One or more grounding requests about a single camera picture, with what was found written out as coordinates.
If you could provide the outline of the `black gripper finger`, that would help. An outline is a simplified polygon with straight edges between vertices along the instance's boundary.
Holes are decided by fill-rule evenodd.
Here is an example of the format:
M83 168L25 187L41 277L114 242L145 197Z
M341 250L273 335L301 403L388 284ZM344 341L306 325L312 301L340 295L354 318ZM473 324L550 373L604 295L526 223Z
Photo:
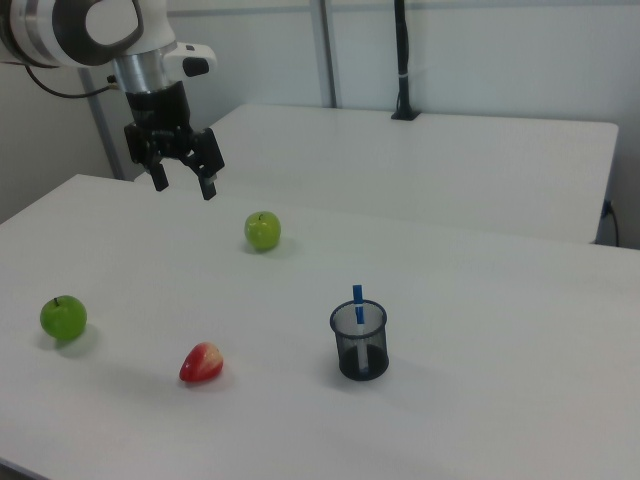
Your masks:
M135 123L127 125L124 133L132 162L144 168L158 192L166 189L169 183L161 164L162 155L152 135Z
M217 193L215 180L224 167L224 159L211 128L194 132L189 137L187 153L182 163L197 176L203 198L211 200Z

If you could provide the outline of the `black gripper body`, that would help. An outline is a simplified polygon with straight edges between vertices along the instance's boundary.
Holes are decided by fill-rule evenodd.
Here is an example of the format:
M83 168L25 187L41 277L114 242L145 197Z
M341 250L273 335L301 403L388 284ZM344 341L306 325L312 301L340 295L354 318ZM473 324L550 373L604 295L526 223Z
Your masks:
M153 92L127 93L126 97L133 122L124 131L134 163L151 163L155 157L192 163L198 158L182 82Z

